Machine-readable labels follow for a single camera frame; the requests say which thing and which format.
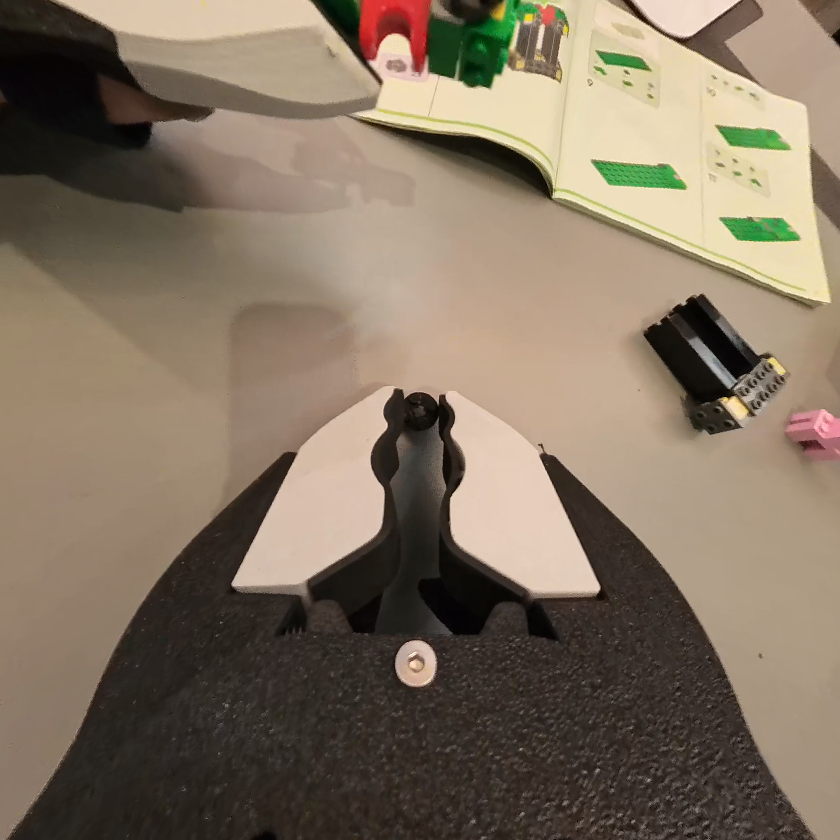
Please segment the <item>white lamp base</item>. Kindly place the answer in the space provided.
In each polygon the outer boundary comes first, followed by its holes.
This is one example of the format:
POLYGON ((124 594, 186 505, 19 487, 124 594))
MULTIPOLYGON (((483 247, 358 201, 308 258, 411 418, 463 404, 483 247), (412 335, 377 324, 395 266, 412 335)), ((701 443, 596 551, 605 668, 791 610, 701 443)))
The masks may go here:
POLYGON ((740 1, 626 1, 660 33, 686 40, 730 12, 740 1))

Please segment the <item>pink toy brick pig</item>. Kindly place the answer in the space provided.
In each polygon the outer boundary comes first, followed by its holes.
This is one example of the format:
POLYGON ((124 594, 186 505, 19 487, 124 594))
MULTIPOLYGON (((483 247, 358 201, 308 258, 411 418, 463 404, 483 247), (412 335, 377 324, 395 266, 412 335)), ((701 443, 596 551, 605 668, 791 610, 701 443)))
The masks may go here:
POLYGON ((784 434, 811 461, 839 461, 839 418, 824 409, 793 414, 784 434))

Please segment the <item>black toy brick legs assembly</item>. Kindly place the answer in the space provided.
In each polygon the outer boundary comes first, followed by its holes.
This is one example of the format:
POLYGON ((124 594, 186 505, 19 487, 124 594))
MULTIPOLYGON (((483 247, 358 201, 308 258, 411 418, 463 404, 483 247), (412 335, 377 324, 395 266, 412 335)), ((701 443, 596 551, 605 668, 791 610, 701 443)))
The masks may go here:
POLYGON ((746 427, 781 393, 790 373, 757 353, 704 294, 689 297, 644 331, 684 391, 691 426, 710 436, 746 427))

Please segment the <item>green red toy brick assembly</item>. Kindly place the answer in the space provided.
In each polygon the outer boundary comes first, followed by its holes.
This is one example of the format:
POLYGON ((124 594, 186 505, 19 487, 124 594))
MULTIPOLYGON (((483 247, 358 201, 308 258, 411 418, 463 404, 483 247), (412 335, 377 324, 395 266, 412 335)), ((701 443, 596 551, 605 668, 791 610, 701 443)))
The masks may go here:
POLYGON ((383 77, 490 88, 508 60, 519 2, 363 1, 363 56, 383 77))

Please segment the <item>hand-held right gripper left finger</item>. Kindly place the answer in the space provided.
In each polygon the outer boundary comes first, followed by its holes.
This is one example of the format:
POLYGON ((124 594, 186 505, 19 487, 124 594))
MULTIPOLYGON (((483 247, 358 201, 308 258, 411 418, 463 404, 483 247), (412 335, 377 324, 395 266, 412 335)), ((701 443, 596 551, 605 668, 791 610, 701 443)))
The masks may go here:
POLYGON ((335 602, 373 631, 401 563, 392 479, 403 392, 382 387, 299 448, 232 580, 239 595, 335 602))

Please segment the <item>person's left hand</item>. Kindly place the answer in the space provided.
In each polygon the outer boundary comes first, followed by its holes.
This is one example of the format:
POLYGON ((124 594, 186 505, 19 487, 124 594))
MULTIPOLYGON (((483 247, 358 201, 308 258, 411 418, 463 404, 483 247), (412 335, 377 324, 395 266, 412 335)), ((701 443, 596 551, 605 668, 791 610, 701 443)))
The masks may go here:
POLYGON ((198 123, 215 111, 213 108, 157 98, 104 75, 98 75, 98 91, 107 120, 119 126, 174 121, 198 123))

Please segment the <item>toy brick instruction booklet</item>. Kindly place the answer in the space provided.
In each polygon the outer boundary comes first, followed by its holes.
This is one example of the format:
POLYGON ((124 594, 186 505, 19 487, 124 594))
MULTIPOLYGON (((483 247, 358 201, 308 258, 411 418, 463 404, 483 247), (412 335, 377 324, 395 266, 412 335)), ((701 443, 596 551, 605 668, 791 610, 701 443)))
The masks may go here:
POLYGON ((519 2, 489 88, 383 77, 361 121, 488 140, 553 201, 813 306, 832 299, 804 104, 610 2, 519 2))

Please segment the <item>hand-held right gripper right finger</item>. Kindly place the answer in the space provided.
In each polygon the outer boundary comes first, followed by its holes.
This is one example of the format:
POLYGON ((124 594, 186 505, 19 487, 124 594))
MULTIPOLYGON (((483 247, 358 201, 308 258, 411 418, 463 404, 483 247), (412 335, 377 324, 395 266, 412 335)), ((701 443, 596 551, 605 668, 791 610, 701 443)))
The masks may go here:
POLYGON ((418 590, 452 634, 480 634, 503 604, 526 634, 553 634, 546 602, 601 596, 592 562, 552 482, 550 457, 467 397, 438 400, 444 495, 438 574, 418 590))

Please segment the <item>small black brick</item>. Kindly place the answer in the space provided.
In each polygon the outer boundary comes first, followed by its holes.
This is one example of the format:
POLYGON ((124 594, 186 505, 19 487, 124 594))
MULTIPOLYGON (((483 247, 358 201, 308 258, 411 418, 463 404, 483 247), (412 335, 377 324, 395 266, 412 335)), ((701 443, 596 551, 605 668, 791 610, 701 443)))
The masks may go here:
POLYGON ((423 433, 438 421, 438 401, 425 392, 413 392, 404 397, 403 428, 409 433, 423 433))

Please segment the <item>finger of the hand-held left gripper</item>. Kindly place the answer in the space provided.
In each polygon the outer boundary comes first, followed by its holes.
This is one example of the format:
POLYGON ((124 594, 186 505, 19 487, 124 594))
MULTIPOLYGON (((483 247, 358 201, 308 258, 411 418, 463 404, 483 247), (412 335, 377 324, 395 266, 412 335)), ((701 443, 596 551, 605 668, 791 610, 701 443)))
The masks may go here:
POLYGON ((279 119, 372 110, 382 79, 325 2, 58 1, 115 38, 140 88, 279 119))

